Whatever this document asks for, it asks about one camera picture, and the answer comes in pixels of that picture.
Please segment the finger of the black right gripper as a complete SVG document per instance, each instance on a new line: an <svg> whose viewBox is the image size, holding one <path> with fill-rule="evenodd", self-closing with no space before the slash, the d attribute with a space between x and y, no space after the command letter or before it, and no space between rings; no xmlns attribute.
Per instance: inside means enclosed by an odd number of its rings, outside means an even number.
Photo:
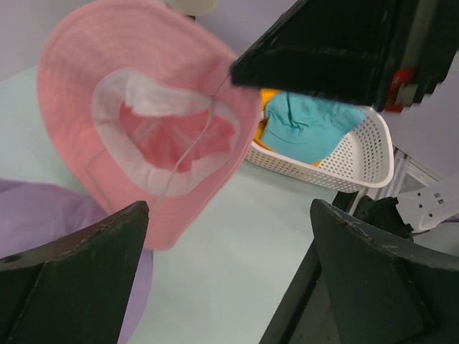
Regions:
<svg viewBox="0 0 459 344"><path fill-rule="evenodd" d="M232 83L377 106L397 6L297 1L232 64Z"/></svg>

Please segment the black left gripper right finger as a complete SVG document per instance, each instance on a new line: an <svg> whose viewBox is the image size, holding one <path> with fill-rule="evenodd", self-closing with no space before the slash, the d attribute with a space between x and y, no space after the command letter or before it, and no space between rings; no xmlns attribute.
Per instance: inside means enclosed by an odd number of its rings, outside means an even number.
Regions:
<svg viewBox="0 0 459 344"><path fill-rule="evenodd" d="M458 258L315 199L314 243L342 343L457 343Z"/></svg>

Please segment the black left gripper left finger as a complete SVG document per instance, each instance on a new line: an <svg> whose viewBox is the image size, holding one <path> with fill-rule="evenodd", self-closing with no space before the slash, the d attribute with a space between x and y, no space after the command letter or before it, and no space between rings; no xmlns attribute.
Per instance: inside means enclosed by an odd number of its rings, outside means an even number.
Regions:
<svg viewBox="0 0 459 344"><path fill-rule="evenodd" d="M147 225L137 201L1 259L1 342L117 343Z"/></svg>

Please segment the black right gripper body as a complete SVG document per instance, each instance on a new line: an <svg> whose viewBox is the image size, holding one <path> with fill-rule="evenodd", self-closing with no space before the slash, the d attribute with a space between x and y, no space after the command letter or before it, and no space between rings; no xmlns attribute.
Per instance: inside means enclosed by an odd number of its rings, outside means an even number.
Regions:
<svg viewBox="0 0 459 344"><path fill-rule="evenodd" d="M373 108L400 113L445 81L458 50L458 2L397 1Z"/></svg>

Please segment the purple bucket hat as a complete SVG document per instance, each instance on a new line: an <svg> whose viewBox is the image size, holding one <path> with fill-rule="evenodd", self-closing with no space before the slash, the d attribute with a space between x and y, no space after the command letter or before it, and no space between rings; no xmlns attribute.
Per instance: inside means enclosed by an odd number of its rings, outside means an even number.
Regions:
<svg viewBox="0 0 459 344"><path fill-rule="evenodd" d="M1 257L60 239L107 217L90 197L44 183L1 180ZM126 308L119 343L127 343L146 308L153 253L144 249Z"/></svg>

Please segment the pink bucket hat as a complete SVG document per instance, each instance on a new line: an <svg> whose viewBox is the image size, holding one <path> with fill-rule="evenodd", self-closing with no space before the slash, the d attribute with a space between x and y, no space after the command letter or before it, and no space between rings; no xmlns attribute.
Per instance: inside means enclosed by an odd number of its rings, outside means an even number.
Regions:
<svg viewBox="0 0 459 344"><path fill-rule="evenodd" d="M155 1L94 1L48 37L39 109L57 152L108 213L145 201L145 247L172 248L228 182L261 115L234 53Z"/></svg>

